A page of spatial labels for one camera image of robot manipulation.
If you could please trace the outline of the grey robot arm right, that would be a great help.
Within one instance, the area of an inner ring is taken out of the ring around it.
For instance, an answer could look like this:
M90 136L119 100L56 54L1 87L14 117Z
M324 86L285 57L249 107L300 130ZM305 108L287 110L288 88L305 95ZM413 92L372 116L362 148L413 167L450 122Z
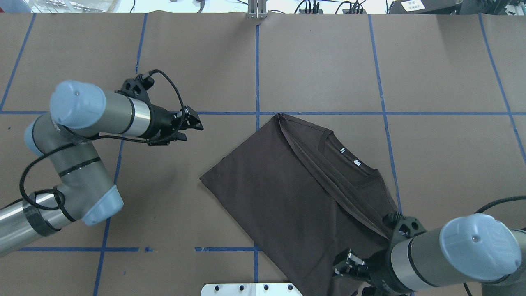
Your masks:
M477 282L483 296L524 296L525 231L475 213L427 231L415 217L387 214L389 247L367 259L351 249L335 257L334 278L368 283L364 296L410 294Z

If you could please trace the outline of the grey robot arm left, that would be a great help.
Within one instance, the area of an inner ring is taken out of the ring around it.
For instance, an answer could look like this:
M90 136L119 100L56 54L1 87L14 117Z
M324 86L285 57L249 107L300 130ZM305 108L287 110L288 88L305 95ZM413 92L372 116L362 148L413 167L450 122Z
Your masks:
M50 111L24 133L26 145L38 157L21 174L21 198L1 210L2 256L76 221L96 225L122 210L116 182L94 141L167 146L186 141L186 129L203 130L199 115L179 92L179 111L152 104L148 90L154 83L149 73L126 79L116 91L74 80L56 86Z

